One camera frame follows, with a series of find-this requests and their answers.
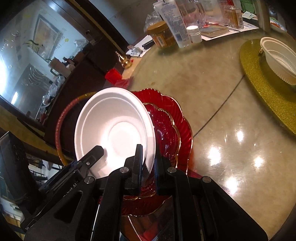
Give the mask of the large white foam bowl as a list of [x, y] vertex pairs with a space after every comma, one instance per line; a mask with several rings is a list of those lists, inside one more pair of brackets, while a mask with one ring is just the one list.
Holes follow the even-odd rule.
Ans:
[[142, 145], [142, 182], [154, 165], [156, 137], [154, 125], [144, 104], [130, 91], [110, 87], [93, 95], [82, 108], [75, 127], [74, 146], [80, 160], [93, 147], [104, 155], [91, 168], [95, 178], [108, 176], [123, 167], [127, 158]]

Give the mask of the large beige plastic bowl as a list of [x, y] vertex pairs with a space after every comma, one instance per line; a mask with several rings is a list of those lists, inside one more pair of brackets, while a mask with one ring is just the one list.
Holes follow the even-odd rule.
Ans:
[[295, 86], [295, 51], [280, 40], [271, 37], [261, 38], [259, 44], [269, 68], [281, 80]]

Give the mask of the red wedding plate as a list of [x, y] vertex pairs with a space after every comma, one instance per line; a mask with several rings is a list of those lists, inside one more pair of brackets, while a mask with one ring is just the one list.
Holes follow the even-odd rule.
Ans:
[[[147, 88], [140, 91], [132, 92], [140, 101], [145, 104], [152, 103], [157, 107], [168, 111], [181, 134], [182, 146], [179, 152], [179, 163], [177, 169], [187, 173], [189, 159], [193, 146], [193, 133], [189, 122], [183, 115], [182, 109], [178, 102], [171, 96], [164, 95], [158, 90]], [[167, 199], [166, 196], [159, 196], [155, 193], [154, 196], [135, 201], [124, 201], [122, 204], [122, 215], [145, 216], [156, 211], [163, 202]]]

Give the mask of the red gold round chair back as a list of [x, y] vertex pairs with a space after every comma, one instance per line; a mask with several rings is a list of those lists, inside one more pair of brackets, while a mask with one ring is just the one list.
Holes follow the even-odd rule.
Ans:
[[57, 154], [63, 166], [67, 166], [72, 162], [75, 157], [74, 150], [74, 132], [78, 116], [85, 105], [85, 103], [92, 97], [96, 91], [83, 94], [73, 99], [62, 111], [58, 118], [55, 128], [55, 146]]

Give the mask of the small red cup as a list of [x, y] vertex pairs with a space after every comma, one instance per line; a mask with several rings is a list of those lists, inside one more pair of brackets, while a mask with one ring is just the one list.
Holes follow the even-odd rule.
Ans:
[[119, 81], [122, 80], [122, 75], [115, 68], [112, 68], [106, 73], [105, 79], [109, 83], [116, 85]]

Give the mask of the gold bell ornament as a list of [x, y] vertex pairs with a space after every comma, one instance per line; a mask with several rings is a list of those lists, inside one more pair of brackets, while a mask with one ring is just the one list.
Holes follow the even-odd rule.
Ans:
[[121, 64], [121, 66], [124, 69], [130, 68], [132, 66], [132, 61], [128, 57], [126, 57], [125, 55], [121, 55], [117, 51], [115, 53], [116, 53], [116, 55], [118, 57], [118, 60], [119, 60], [119, 62]]

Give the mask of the gold glitter turntable mat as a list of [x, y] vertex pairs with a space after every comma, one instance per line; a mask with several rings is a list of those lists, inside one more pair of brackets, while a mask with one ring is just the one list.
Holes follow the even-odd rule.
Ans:
[[290, 134], [295, 135], [295, 87], [271, 70], [259, 49], [259, 39], [248, 40], [240, 47], [244, 74], [268, 111]]

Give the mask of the brown lidded jar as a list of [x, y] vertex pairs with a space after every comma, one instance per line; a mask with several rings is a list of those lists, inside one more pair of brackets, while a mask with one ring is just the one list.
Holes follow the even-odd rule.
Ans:
[[176, 44], [175, 38], [165, 21], [149, 26], [147, 33], [152, 37], [158, 48], [164, 49]]

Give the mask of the old book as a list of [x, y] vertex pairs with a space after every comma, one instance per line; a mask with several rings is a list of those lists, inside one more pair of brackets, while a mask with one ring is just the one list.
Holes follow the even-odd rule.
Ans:
[[228, 27], [224, 27], [224, 26], [220, 26], [220, 25], [207, 25], [204, 26], [201, 30], [201, 35], [208, 37], [208, 38], [213, 38], [213, 37], [217, 37], [220, 35], [223, 35], [227, 32], [229, 32], [229, 28]]

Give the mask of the white tube bottle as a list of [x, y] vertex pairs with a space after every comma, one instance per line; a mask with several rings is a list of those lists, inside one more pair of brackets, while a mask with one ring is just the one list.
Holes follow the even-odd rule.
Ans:
[[191, 44], [190, 36], [174, 0], [157, 1], [153, 3], [154, 11], [166, 22], [179, 48], [185, 48]]

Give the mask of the glass pitcher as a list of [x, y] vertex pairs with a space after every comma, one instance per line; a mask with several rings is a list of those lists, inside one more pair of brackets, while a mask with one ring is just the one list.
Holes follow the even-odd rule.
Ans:
[[198, 26], [203, 28], [206, 23], [206, 14], [199, 1], [184, 1], [186, 26]]

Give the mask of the white paper sheet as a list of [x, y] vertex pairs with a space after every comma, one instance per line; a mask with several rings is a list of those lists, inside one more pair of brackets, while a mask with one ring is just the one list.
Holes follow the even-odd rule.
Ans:
[[205, 36], [201, 35], [202, 39], [204, 41], [210, 41], [210, 40], [217, 39], [217, 38], [224, 37], [224, 36], [228, 36], [228, 35], [233, 35], [233, 34], [238, 34], [238, 33], [243, 33], [243, 32], [247, 32], [247, 31], [259, 29], [259, 27], [257, 27], [256, 25], [248, 23], [244, 19], [243, 19], [243, 23], [244, 23], [244, 28], [242, 30], [236, 30], [236, 29], [233, 29], [233, 28], [229, 27], [228, 25], [220, 23], [220, 22], [213, 22], [213, 21], [208, 22], [204, 26], [207, 26], [207, 25], [210, 25], [210, 24], [220, 25], [220, 26], [228, 27], [229, 32], [227, 32], [227, 33], [225, 33], [223, 35], [217, 36], [217, 37], [213, 37], [213, 38], [208, 38], [208, 37], [205, 37]]

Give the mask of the liquor bottle in clear box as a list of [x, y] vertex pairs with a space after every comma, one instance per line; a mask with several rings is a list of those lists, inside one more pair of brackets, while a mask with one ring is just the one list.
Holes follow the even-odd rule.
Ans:
[[233, 29], [242, 30], [244, 23], [240, 8], [236, 7], [233, 1], [221, 0], [219, 4], [224, 17], [224, 23]]

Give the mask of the blue white food dish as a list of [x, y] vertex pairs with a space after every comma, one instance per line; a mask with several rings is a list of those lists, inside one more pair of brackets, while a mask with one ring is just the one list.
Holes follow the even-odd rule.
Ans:
[[287, 29], [277, 19], [270, 17], [270, 26], [273, 30], [279, 33], [287, 33]]

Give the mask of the steel thermos flask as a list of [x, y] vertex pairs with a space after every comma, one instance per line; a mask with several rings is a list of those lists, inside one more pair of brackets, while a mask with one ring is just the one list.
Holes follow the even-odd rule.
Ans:
[[270, 32], [271, 27], [267, 4], [263, 0], [254, 0], [253, 2], [255, 5], [259, 27], [267, 33]]

